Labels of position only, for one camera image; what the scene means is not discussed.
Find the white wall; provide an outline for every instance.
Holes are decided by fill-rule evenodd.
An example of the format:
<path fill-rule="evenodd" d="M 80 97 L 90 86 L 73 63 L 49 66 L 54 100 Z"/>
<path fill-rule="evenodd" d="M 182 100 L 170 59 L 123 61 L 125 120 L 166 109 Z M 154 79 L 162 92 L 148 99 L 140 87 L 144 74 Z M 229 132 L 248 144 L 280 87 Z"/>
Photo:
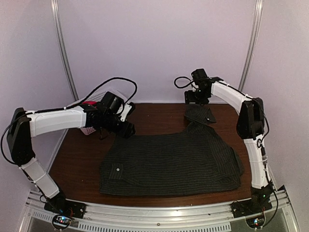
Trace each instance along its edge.
<path fill-rule="evenodd" d="M 60 59 L 49 0 L 0 2 L 0 131 L 15 108 L 44 109 L 73 101 Z M 61 131 L 33 139 L 46 167 Z M 16 231 L 30 184 L 0 157 L 0 231 Z"/>
<path fill-rule="evenodd" d="M 173 80 L 197 68 L 238 86 L 254 7 L 253 0 L 60 0 L 79 97 L 123 76 L 138 83 L 135 102 L 184 102 Z M 134 89 L 112 85 L 128 96 Z"/>
<path fill-rule="evenodd" d="M 301 231 L 309 228 L 309 2 L 265 1 L 245 92 L 264 99 L 266 149 Z"/>

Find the metal frame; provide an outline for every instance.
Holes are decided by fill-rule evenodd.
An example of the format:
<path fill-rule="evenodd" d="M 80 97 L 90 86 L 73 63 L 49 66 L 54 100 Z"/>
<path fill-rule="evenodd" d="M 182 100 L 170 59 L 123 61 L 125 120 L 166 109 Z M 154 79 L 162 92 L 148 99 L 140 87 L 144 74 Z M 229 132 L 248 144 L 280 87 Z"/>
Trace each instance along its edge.
<path fill-rule="evenodd" d="M 71 94 L 74 97 L 74 100 L 77 101 L 79 98 L 78 98 L 77 90 L 76 90 L 74 80 L 72 77 L 68 55 L 67 55 L 64 40 L 63 40 L 62 27 L 61 27 L 61 21 L 60 21 L 59 9 L 58 9 L 58 0 L 51 0 L 51 5 L 52 5 L 52 12 L 53 12 L 53 17 L 55 21 L 55 26 L 56 26 L 56 33 L 57 33 L 58 44 L 59 44 L 59 49 L 60 49 L 60 54 L 61 54 L 61 60 L 62 60 L 63 67 L 64 67 L 67 80 L 70 86 Z"/>
<path fill-rule="evenodd" d="M 40 202 L 40 193 L 31 191 L 24 209 L 24 216 L 20 220 L 19 232 L 28 230 L 31 218 L 50 221 L 54 215 L 45 211 L 44 203 Z M 297 232 L 298 225 L 286 191 L 277 192 L 279 208 L 288 213 L 286 218 L 291 232 Z M 274 211 L 276 199 L 270 197 Z M 81 231 L 99 231 L 100 228 L 110 231 L 143 231 L 143 232 L 169 232 L 169 231 L 203 231 L 205 228 L 224 227 L 230 222 L 244 220 L 245 217 L 233 218 L 230 204 L 232 202 L 182 207 L 122 207 L 85 203 L 86 210 L 83 219 L 76 219 L 72 223 L 73 229 Z"/>
<path fill-rule="evenodd" d="M 260 30 L 260 25 L 261 25 L 261 20 L 262 20 L 262 11 L 263 11 L 263 0 L 256 0 L 248 53 L 247 53 L 245 66 L 243 68 L 241 80 L 240 80 L 239 87 L 238 87 L 240 91 L 243 91 L 243 88 L 245 87 L 245 83 L 248 77 L 248 73 L 249 73 L 249 69 L 250 69 L 250 65 L 251 65 L 252 57 L 253 57 L 253 51 L 254 51 L 257 36 Z"/>

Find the vertical metal post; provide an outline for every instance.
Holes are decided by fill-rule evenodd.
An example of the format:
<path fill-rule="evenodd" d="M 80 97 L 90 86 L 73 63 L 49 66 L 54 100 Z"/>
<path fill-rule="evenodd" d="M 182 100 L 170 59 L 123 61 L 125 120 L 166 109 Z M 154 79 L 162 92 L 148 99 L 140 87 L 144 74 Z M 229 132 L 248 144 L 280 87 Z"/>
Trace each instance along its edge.
<path fill-rule="evenodd" d="M 240 91 L 243 91 L 243 88 L 245 87 L 246 79 L 249 73 L 252 57 L 253 57 L 253 51 L 255 48 L 257 36 L 260 30 L 261 25 L 261 19 L 262 19 L 262 10 L 263 10 L 263 0 L 256 0 L 255 4 L 255 11 L 254 11 L 254 17 L 253 17 L 253 25 L 252 25 L 252 31 L 251 31 L 251 38 L 247 53 L 247 58 L 245 62 L 245 66 L 242 71 L 241 80 L 238 89 Z"/>
<path fill-rule="evenodd" d="M 67 76 L 67 80 L 70 86 L 72 96 L 74 100 L 77 101 L 79 98 L 78 98 L 76 87 L 73 81 L 73 77 L 72 77 L 72 73 L 71 73 L 71 69 L 69 65 L 69 60 L 68 60 L 68 55 L 67 55 L 66 48 L 64 45 L 61 22 L 60 22 L 60 15 L 59 15 L 59 9 L 58 9 L 58 0 L 51 0 L 51 5 L 52 5 L 52 12 L 53 12 L 53 17 L 55 21 L 56 33 L 57 33 L 63 67 L 64 67 L 64 70 Z"/>

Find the striped fabric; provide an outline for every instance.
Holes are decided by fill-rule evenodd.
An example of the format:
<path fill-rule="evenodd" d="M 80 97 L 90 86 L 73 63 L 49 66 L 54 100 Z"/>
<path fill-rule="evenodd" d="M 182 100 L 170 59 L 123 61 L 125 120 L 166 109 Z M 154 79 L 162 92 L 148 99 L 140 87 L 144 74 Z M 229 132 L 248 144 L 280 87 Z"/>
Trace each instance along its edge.
<path fill-rule="evenodd" d="M 186 111 L 191 123 L 182 132 L 117 137 L 100 165 L 100 192 L 183 196 L 238 188 L 243 173 L 238 155 L 206 125 L 205 117 L 214 119 L 211 111 L 196 109 Z"/>

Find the brown wooden surface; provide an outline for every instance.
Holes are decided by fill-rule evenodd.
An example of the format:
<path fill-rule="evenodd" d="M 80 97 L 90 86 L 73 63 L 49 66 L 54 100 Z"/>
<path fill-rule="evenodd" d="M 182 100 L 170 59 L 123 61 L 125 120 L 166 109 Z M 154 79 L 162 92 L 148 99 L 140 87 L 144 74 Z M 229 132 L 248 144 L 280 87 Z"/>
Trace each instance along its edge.
<path fill-rule="evenodd" d="M 227 104 L 210 104 L 217 123 L 211 124 L 222 139 L 239 154 L 245 173 L 241 187 L 234 191 L 184 197 L 123 197 L 99 193 L 99 165 L 110 149 L 114 135 L 101 141 L 97 132 L 84 135 L 79 129 L 69 130 L 50 171 L 67 198 L 121 206 L 180 206 L 219 203 L 249 198 L 251 170 L 248 153 L 236 133 L 237 114 Z M 182 131 L 187 125 L 184 104 L 137 104 L 128 117 L 135 124 L 137 135 L 168 134 Z"/>

